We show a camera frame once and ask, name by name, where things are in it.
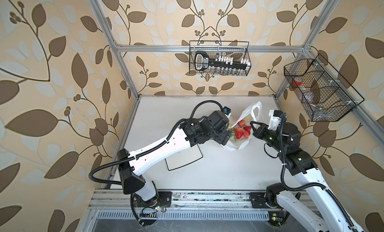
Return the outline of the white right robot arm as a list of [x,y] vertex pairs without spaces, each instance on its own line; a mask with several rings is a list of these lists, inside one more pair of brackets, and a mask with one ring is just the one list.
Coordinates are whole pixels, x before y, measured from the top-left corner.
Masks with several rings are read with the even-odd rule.
[[362,232],[329,188],[313,158],[299,148],[297,127],[280,122],[276,130],[251,122],[253,135],[275,149],[282,162],[279,183],[266,189],[266,206],[282,208],[309,232]]

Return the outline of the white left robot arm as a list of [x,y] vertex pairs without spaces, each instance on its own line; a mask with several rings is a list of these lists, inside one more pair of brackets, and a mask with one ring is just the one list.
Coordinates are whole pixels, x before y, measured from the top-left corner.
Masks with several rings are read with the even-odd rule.
[[[210,102],[217,104],[219,110],[215,110],[209,116],[195,118],[196,110]],[[125,195],[137,195],[144,203],[154,203],[159,198],[158,190],[153,182],[146,181],[144,173],[161,160],[207,141],[215,141],[225,146],[232,136],[232,131],[229,129],[230,115],[231,109],[217,101],[200,102],[195,106],[190,117],[177,121],[166,137],[137,151],[120,150],[115,162],[91,170],[89,179],[100,184],[122,186]],[[119,181],[95,177],[99,171],[114,166],[118,167]]]

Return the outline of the white plastic bag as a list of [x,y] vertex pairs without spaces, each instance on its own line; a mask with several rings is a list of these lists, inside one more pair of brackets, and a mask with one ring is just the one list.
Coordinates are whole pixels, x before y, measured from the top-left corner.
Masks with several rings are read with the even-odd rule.
[[224,149],[234,152],[244,149],[251,139],[253,129],[251,122],[260,122],[262,117],[262,103],[256,102],[248,106],[238,119],[230,116],[229,130],[233,134]]

